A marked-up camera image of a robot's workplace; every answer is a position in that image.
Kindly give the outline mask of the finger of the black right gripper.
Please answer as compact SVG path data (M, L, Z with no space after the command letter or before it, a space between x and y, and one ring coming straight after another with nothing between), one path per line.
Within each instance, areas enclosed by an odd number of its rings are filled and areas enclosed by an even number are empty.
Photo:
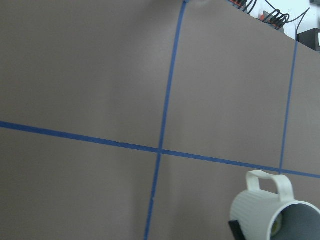
M240 223L237 220L230 220L228 224L235 240L246 240Z

